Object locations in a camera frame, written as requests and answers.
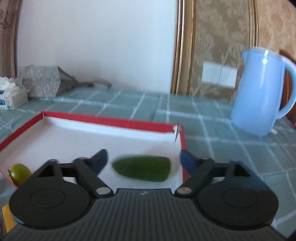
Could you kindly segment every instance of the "gold molding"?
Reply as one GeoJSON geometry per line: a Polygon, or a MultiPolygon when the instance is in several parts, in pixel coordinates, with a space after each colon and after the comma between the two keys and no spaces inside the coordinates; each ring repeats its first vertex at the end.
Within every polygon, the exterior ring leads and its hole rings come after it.
{"type": "Polygon", "coordinates": [[[181,55],[182,55],[182,43],[183,43],[183,0],[177,0],[176,10],[176,31],[175,31],[175,50],[173,61],[173,73],[170,92],[177,93],[177,86],[180,80],[180,67],[181,67],[181,55]]]}
{"type": "Polygon", "coordinates": [[[196,0],[177,0],[171,93],[188,94],[195,40],[196,0]]]}
{"type": "Polygon", "coordinates": [[[258,46],[258,15],[256,0],[249,0],[250,39],[249,47],[258,46]]]}

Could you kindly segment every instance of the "white wall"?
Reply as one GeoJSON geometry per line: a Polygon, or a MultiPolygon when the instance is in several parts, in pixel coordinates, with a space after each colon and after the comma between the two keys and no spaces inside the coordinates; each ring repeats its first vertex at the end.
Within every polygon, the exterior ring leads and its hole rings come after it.
{"type": "Polygon", "coordinates": [[[176,0],[25,0],[17,66],[59,65],[79,80],[169,92],[176,0]]]}

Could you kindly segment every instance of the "pitcher lid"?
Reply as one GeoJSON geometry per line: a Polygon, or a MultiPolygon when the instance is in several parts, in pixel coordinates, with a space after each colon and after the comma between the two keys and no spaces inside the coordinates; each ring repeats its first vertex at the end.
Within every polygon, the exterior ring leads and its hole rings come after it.
{"type": "Polygon", "coordinates": [[[262,47],[251,47],[251,48],[249,48],[249,50],[254,50],[254,51],[263,53],[264,55],[272,55],[275,58],[277,58],[279,60],[282,60],[282,56],[279,55],[278,53],[273,52],[273,51],[268,50],[268,49],[265,49],[265,48],[262,48],[262,47]]]}

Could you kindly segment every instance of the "white switch panel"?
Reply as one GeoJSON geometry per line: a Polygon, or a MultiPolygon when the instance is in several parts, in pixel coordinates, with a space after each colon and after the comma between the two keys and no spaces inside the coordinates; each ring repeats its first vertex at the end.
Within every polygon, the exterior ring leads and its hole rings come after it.
{"type": "Polygon", "coordinates": [[[235,88],[237,69],[205,61],[202,68],[202,83],[235,88]]]}

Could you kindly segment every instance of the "gold trim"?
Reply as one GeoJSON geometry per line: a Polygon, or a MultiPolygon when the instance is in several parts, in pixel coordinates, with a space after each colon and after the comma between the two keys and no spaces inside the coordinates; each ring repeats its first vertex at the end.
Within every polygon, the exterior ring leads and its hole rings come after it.
{"type": "Polygon", "coordinates": [[[190,48],[190,57],[189,57],[189,66],[188,66],[188,77],[186,84],[186,94],[189,94],[190,87],[190,79],[192,72],[192,64],[193,64],[193,54],[194,54],[194,41],[195,41],[195,23],[196,23],[196,0],[193,0],[192,3],[192,32],[191,32],[191,48],[190,48]]]}
{"type": "Polygon", "coordinates": [[[170,92],[177,93],[177,86],[180,80],[182,43],[183,43],[183,0],[177,0],[176,33],[175,33],[175,51],[173,61],[173,73],[170,92]]]}
{"type": "Polygon", "coordinates": [[[256,0],[249,0],[250,39],[249,47],[258,46],[258,15],[256,0]]]}

